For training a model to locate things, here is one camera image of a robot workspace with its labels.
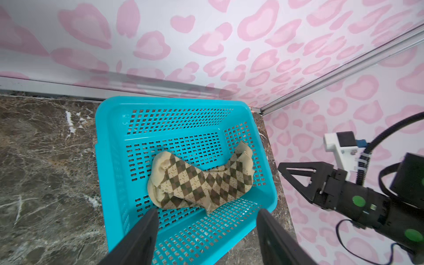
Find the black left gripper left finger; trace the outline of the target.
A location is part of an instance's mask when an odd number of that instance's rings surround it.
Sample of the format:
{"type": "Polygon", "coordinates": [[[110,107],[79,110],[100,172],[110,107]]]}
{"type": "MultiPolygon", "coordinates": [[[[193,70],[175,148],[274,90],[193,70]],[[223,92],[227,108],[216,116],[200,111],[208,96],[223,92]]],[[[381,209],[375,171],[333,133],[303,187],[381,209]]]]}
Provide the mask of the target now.
{"type": "Polygon", "coordinates": [[[150,265],[159,230],[157,210],[149,210],[121,242],[100,261],[101,265],[150,265]]]}

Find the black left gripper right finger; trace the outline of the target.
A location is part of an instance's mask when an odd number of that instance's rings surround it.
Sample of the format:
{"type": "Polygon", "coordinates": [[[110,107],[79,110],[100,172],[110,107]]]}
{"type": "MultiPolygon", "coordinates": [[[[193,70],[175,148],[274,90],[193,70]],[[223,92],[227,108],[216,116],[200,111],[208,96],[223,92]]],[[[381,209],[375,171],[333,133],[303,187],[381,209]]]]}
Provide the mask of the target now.
{"type": "Polygon", "coordinates": [[[256,228],[265,265],[316,264],[268,210],[261,209],[258,212],[256,228]]]}

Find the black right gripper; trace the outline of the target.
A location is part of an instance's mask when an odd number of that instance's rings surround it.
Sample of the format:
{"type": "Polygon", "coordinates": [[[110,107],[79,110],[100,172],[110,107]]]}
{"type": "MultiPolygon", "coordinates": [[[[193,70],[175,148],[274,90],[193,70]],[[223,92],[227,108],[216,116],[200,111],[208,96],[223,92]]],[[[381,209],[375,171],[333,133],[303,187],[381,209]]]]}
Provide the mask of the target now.
{"type": "Polygon", "coordinates": [[[281,162],[278,171],[311,204],[334,210],[361,228],[379,229],[396,212],[391,198],[346,180],[326,162],[281,162]]]}

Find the beige green argyle sock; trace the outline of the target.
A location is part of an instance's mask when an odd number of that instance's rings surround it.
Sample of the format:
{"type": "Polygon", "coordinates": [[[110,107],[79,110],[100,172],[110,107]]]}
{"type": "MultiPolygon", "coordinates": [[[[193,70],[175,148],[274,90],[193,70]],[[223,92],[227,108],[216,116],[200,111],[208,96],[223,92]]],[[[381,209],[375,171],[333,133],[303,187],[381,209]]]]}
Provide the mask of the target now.
{"type": "Polygon", "coordinates": [[[252,156],[253,151],[242,141],[226,164],[202,171],[174,155],[159,189],[210,214],[250,191],[255,174],[252,156]]]}
{"type": "Polygon", "coordinates": [[[160,152],[152,163],[151,175],[148,180],[148,194],[154,205],[161,209],[181,209],[197,207],[196,204],[174,196],[171,192],[164,192],[159,185],[165,178],[166,170],[171,166],[174,155],[168,151],[160,152]]]}

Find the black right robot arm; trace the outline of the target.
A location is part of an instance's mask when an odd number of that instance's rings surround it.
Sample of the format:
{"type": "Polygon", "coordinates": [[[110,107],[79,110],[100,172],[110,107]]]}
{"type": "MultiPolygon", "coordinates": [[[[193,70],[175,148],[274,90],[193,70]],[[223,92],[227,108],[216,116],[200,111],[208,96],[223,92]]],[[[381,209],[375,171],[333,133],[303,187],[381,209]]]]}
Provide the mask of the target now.
{"type": "Polygon", "coordinates": [[[424,204],[412,198],[424,196],[424,157],[407,153],[403,162],[382,170],[379,177],[395,174],[393,195],[379,181],[378,193],[346,180],[347,171],[326,162],[282,162],[278,171],[309,203],[334,210],[351,219],[355,226],[370,228],[395,241],[414,264],[424,260],[424,204]]]}

